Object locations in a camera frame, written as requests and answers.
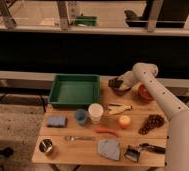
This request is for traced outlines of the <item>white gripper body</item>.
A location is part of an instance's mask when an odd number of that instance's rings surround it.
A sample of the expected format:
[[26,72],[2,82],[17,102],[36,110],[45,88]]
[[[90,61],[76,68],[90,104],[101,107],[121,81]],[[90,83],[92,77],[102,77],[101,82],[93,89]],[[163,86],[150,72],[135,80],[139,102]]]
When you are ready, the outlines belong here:
[[127,71],[125,72],[124,74],[122,74],[120,77],[119,77],[120,80],[123,81],[123,83],[126,85],[126,86],[134,86],[136,83],[137,83],[137,79],[136,77],[134,76],[133,72],[132,71]]

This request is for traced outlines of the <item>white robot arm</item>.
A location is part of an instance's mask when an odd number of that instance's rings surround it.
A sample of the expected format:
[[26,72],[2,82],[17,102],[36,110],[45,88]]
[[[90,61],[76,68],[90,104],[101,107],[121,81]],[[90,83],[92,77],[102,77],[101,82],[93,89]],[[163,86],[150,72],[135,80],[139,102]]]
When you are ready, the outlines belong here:
[[155,64],[136,63],[119,79],[129,88],[141,82],[166,115],[165,171],[189,171],[189,107],[156,79],[157,74]]

